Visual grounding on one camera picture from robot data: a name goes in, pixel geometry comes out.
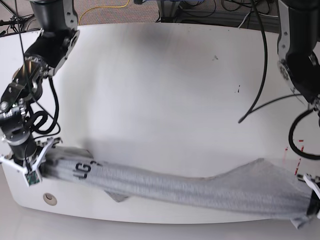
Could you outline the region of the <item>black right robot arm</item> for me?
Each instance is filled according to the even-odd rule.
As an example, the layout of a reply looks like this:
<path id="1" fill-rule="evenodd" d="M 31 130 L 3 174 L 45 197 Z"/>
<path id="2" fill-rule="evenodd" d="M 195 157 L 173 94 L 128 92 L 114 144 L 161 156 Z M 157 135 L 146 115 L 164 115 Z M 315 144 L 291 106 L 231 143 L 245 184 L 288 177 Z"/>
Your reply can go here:
<path id="1" fill-rule="evenodd" d="M 53 76 L 73 50 L 80 32 L 78 15 L 72 0 L 32 0 L 33 14 L 40 33 L 35 42 L 22 51 L 22 67 L 0 98 L 0 129 L 12 151 L 13 163 L 32 172 L 40 147 L 33 133 L 51 136 L 58 128 L 59 101 Z M 42 82 L 48 79 L 55 111 L 50 114 L 43 106 L 33 112 L 43 94 Z"/>

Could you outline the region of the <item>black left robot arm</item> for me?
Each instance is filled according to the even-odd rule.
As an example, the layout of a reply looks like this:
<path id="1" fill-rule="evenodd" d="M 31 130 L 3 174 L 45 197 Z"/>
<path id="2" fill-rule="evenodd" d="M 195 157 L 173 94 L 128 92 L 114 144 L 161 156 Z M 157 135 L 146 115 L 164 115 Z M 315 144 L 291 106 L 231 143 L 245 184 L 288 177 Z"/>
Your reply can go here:
<path id="1" fill-rule="evenodd" d="M 277 3 L 280 21 L 278 67 L 284 77 L 311 105 L 319 100 L 320 65 L 313 50 L 319 28 L 318 0 L 280 0 Z M 237 212 L 269 218 L 303 218 L 320 214 L 320 189 L 308 175 L 299 181 L 289 171 L 264 159 L 257 159 L 240 168 L 238 176 L 249 190 L 238 194 L 234 203 Z"/>

